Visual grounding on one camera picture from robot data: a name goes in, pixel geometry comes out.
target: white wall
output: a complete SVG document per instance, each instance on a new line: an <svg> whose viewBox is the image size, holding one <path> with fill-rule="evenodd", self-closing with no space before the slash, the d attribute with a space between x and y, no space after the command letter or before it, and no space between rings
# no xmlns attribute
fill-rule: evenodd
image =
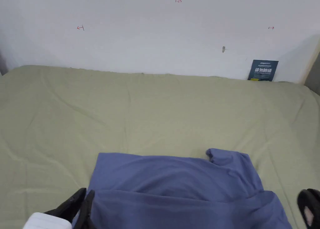
<svg viewBox="0 0 320 229"><path fill-rule="evenodd" d="M238 79L253 59L279 60L275 81L299 82L320 38L319 1L0 0L0 51L9 69Z"/></svg>

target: bed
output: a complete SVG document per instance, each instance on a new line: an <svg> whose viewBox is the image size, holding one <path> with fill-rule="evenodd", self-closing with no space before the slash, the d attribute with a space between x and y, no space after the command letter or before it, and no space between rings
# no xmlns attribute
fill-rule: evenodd
<svg viewBox="0 0 320 229"><path fill-rule="evenodd" d="M0 228L22 228L89 185L99 152L248 153L293 228L320 189L320 97L306 86L220 77L23 66L0 78Z"/></svg>

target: dark blue sign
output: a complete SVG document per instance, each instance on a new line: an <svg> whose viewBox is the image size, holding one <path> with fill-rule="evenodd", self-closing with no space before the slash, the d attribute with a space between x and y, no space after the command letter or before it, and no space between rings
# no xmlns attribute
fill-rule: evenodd
<svg viewBox="0 0 320 229"><path fill-rule="evenodd" d="M272 81L279 61L253 60L248 80Z"/></svg>

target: green bed sheet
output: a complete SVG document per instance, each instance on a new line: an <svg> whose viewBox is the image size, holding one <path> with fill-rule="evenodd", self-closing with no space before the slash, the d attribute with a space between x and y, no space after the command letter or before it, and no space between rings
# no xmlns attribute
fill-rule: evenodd
<svg viewBox="0 0 320 229"><path fill-rule="evenodd" d="M23 66L0 78L0 228L87 187L99 152L248 153L293 228L320 189L320 97L287 82Z"/></svg>

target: red marking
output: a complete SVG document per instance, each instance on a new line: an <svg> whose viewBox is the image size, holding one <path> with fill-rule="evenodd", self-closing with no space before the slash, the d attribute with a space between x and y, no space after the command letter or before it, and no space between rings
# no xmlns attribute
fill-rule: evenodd
<svg viewBox="0 0 320 229"><path fill-rule="evenodd" d="M80 28L82 28L84 30L83 25L82 25L82 27L77 27L78 30L80 30Z"/></svg>

